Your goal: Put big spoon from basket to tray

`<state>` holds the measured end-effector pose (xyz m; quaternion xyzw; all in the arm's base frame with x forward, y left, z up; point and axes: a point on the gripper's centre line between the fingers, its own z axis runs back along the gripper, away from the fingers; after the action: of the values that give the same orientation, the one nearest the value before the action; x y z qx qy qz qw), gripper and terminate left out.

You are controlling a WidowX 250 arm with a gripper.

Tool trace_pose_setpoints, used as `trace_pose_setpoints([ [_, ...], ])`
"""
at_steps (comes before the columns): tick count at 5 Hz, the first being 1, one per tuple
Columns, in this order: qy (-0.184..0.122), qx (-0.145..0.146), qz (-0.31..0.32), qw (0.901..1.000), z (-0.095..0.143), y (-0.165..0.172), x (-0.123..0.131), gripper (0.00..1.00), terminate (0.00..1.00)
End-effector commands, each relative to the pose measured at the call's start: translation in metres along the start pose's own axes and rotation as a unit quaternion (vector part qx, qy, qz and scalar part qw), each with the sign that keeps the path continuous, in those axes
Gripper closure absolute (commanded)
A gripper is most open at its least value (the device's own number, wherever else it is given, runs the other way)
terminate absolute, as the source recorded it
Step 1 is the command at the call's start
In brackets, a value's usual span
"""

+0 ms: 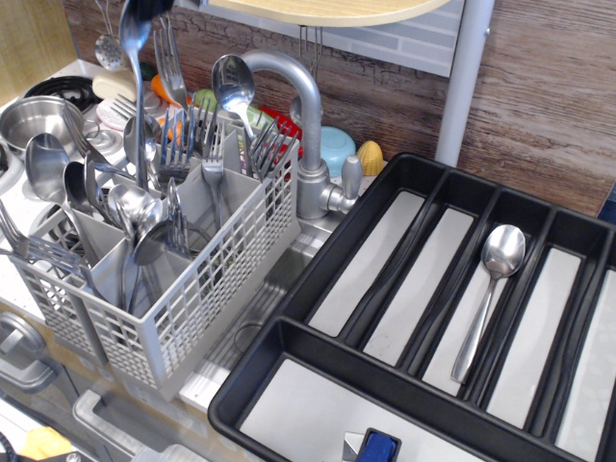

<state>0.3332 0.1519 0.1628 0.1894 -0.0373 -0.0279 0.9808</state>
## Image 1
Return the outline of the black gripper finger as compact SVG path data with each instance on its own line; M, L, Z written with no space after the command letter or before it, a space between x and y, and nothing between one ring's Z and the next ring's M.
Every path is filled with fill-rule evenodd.
M151 20L169 11L173 0L134 0L129 2L129 11L138 20Z

